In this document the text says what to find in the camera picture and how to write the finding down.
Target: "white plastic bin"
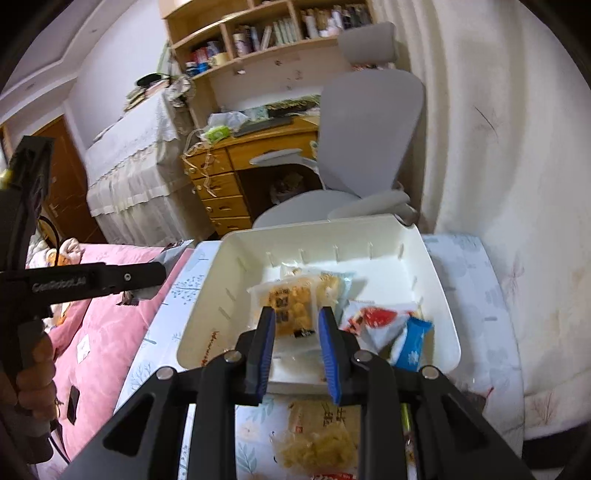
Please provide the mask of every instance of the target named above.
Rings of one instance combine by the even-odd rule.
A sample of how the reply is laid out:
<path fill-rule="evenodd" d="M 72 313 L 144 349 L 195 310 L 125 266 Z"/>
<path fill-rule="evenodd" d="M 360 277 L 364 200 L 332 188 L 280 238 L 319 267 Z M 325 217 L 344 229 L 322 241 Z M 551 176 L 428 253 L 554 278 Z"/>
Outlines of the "white plastic bin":
<path fill-rule="evenodd" d="M 417 302 L 433 322 L 422 364 L 449 373 L 460 361 L 460 343 L 439 279 L 417 228 L 392 215 L 327 220 L 234 232 L 224 240 L 179 344 L 177 359 L 201 367 L 232 349 L 246 330 L 251 311 L 247 288 L 277 280 L 282 262 L 355 272 L 352 294 L 377 304 Z M 317 353 L 294 362 L 273 359 L 268 391 L 323 393 Z"/>

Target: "human hand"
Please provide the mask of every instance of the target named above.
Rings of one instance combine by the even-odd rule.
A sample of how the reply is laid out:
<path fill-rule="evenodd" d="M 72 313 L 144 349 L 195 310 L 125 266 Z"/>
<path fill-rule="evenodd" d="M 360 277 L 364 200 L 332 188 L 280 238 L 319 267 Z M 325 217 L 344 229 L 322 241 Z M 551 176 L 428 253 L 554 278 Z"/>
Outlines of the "human hand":
<path fill-rule="evenodd" d="M 56 385 L 53 377 L 56 365 L 53 362 L 53 345 L 47 334 L 44 334 L 33 349 L 35 365 L 17 375 L 17 387 L 20 392 L 15 393 L 6 373 L 0 371 L 0 402 L 16 405 L 31 410 L 38 420 L 50 421 L 56 418 Z"/>

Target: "pink blanket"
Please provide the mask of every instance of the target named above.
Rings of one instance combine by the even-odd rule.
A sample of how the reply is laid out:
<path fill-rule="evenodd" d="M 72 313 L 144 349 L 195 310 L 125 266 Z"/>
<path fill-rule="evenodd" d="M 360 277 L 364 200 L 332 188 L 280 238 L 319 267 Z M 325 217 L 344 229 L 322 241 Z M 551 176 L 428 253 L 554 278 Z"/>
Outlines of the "pink blanket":
<path fill-rule="evenodd" d="M 84 245 L 82 263 L 112 265 L 147 262 L 158 255 L 159 247 L 127 245 Z M 63 325 L 50 332 L 58 355 L 55 382 L 60 406 L 60 423 L 66 452 L 73 459 L 113 414 L 129 367 L 154 316 L 172 283 L 189 259 L 186 250 L 152 300 L 139 306 L 118 306 L 121 294 L 75 302 Z M 78 363 L 77 346 L 88 335 L 90 353 Z M 80 390 L 76 424 L 66 417 L 70 388 Z"/>

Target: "silver pivot bolt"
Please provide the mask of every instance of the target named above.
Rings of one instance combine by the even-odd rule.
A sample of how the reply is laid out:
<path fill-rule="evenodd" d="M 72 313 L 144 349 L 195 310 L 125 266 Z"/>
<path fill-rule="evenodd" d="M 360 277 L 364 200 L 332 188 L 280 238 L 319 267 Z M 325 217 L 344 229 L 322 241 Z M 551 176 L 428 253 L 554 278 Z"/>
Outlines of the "silver pivot bolt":
<path fill-rule="evenodd" d="M 170 380 L 174 375 L 174 370 L 170 367 L 161 367 L 156 371 L 158 380 Z"/>
<path fill-rule="evenodd" d="M 427 365 L 421 370 L 421 373 L 427 380 L 435 380 L 439 377 L 439 370 L 431 365 Z"/>
<path fill-rule="evenodd" d="M 372 353 L 368 352 L 367 350 L 357 350 L 353 354 L 353 359 L 356 362 L 361 362 L 362 364 L 366 364 L 367 362 L 370 362 L 373 357 L 374 356 L 372 355 Z"/>
<path fill-rule="evenodd" d="M 235 364 L 242 358 L 242 354 L 238 350 L 230 350 L 223 354 L 223 358 L 229 364 Z"/>

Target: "black cable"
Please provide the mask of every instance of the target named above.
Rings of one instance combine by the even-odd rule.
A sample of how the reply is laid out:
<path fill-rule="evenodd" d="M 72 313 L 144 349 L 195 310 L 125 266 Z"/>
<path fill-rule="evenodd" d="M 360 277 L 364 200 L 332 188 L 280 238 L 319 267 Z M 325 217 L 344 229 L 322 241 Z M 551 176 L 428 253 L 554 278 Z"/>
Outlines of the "black cable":
<path fill-rule="evenodd" d="M 60 448 L 57 446 L 56 441 L 52 438 L 51 435 L 49 435 L 49 441 L 51 442 L 51 444 L 53 445 L 53 448 L 55 450 L 57 450 L 57 453 L 60 454 L 60 456 L 64 459 L 64 462 L 66 462 L 68 465 L 70 465 L 70 461 L 66 458 L 66 456 L 62 453 L 62 451 L 60 450 Z"/>
<path fill-rule="evenodd" d="M 56 261 L 53 263 L 53 266 L 57 267 L 57 261 L 60 258 L 60 234 L 57 233 L 57 228 L 53 225 L 53 223 L 51 222 L 51 220 L 49 220 L 49 218 L 47 218 L 44 215 L 39 215 L 39 220 L 42 222 L 45 222 L 47 225 L 49 225 L 49 227 L 53 231 L 53 234 L 56 236 Z"/>

